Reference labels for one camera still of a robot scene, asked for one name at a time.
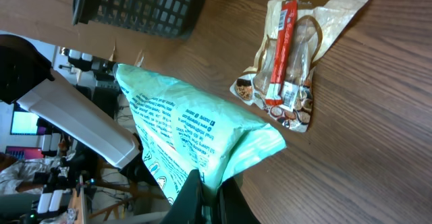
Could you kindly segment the mint green tissue packet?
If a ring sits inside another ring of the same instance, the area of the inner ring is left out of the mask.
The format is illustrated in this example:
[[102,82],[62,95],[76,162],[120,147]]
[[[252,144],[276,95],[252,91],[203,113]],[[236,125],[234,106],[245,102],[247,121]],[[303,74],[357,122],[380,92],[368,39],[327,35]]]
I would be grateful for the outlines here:
[[224,181],[286,147],[271,124],[184,81],[127,64],[118,65],[115,77],[130,104],[142,160],[169,203],[192,170],[212,201]]

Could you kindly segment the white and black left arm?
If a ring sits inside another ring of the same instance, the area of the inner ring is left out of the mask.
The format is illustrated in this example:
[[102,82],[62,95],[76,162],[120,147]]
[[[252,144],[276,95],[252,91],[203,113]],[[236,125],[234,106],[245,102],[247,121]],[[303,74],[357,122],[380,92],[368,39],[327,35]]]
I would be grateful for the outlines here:
[[101,155],[122,175],[156,185],[138,135],[120,126],[76,90],[22,37],[1,35],[1,100],[17,103]]

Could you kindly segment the red snack stick packet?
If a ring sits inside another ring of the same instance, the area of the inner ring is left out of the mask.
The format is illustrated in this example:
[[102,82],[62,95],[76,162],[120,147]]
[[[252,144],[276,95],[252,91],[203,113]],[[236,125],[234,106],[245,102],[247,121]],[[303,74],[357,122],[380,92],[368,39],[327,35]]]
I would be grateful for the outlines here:
[[281,89],[283,86],[291,41],[294,33],[294,25],[298,14],[297,0],[287,1],[281,6],[278,23],[277,43],[271,81],[265,96],[267,105],[276,106],[283,103]]

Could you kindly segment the beige dog treat bag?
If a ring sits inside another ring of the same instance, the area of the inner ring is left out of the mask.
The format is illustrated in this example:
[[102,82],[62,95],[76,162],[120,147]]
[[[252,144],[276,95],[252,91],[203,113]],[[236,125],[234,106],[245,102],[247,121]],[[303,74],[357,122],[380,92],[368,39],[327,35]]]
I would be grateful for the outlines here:
[[252,66],[231,85],[230,91],[247,105],[258,108],[294,132],[306,132],[313,112],[312,81],[319,60],[351,19],[369,0],[297,0],[298,14],[281,89],[283,103],[270,106],[265,96],[271,81],[278,23],[283,3],[267,3],[264,36]]

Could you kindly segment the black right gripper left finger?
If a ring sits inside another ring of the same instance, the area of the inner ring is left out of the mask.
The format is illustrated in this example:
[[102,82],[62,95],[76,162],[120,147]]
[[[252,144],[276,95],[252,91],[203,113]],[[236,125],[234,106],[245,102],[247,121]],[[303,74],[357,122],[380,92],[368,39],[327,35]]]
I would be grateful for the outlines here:
[[192,170],[161,224],[203,224],[203,193],[198,169]]

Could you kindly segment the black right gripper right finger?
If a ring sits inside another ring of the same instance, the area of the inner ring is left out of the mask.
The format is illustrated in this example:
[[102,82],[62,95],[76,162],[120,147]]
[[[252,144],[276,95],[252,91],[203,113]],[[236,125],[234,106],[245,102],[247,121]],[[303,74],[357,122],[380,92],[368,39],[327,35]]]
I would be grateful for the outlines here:
[[217,224],[260,224],[233,177],[220,187],[215,205]]

